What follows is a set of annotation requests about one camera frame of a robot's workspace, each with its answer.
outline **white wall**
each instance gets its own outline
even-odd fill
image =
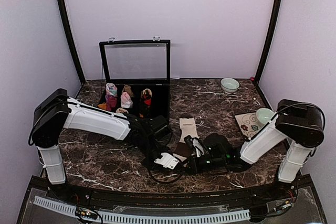
[[[336,220],[336,0],[282,0],[261,88],[276,108],[283,99],[314,103],[327,117],[325,140],[303,168]]]
[[[0,223],[16,223],[31,175],[41,165],[28,146],[33,112],[57,88],[80,83],[56,0],[0,0]]]
[[[101,78],[98,43],[172,40],[172,77],[254,76],[273,0],[66,0],[87,79]]]

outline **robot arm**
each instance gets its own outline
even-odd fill
[[[308,155],[324,139],[320,112],[322,111],[313,104],[280,101],[274,118],[249,142],[243,144],[240,158],[252,165],[282,140],[289,139],[290,148],[280,165],[278,180],[291,183]]]
[[[69,98],[66,90],[58,89],[36,108],[34,127],[29,137],[37,146],[48,179],[54,185],[66,181],[58,145],[63,128],[95,132],[128,141],[139,148],[151,166],[156,163],[174,169],[179,162],[169,153],[168,147],[156,141],[170,133],[162,116],[141,119],[128,114],[111,113]]]
[[[291,183],[311,152],[323,141],[321,114],[321,109],[313,104],[282,100],[275,116],[239,148],[232,148],[224,136],[208,136],[203,143],[209,154],[192,157],[190,169],[192,173],[198,173],[225,166],[233,172],[243,172],[278,143],[290,139],[290,148],[280,165],[278,180]]]

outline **small bowl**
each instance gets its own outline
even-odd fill
[[[237,91],[239,88],[239,82],[232,78],[224,78],[221,80],[220,86],[225,93],[231,94]]]
[[[261,108],[256,112],[256,118],[260,126],[264,126],[274,116],[274,112],[267,108]]]

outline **glass panel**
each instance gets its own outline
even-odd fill
[[[166,44],[105,46],[110,78],[166,79]]]

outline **dark marble surface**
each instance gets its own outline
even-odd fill
[[[201,139],[211,133],[226,136],[234,147],[244,140],[234,114],[263,107],[263,102],[250,80],[239,80],[240,88],[232,95],[224,94],[220,80],[188,79],[171,81],[170,124],[174,136],[169,147],[174,150],[180,140],[179,118],[183,113],[195,117]],[[97,106],[103,90],[101,81],[85,83],[77,99]],[[192,193],[252,187],[271,183],[286,149],[277,145],[248,171],[225,174],[215,170],[197,175],[184,175],[170,185],[153,181],[141,165],[142,153],[112,138],[80,130],[63,130],[59,138],[64,166],[71,184],[92,188],[142,193]],[[158,179],[171,179],[172,172],[153,172]]]

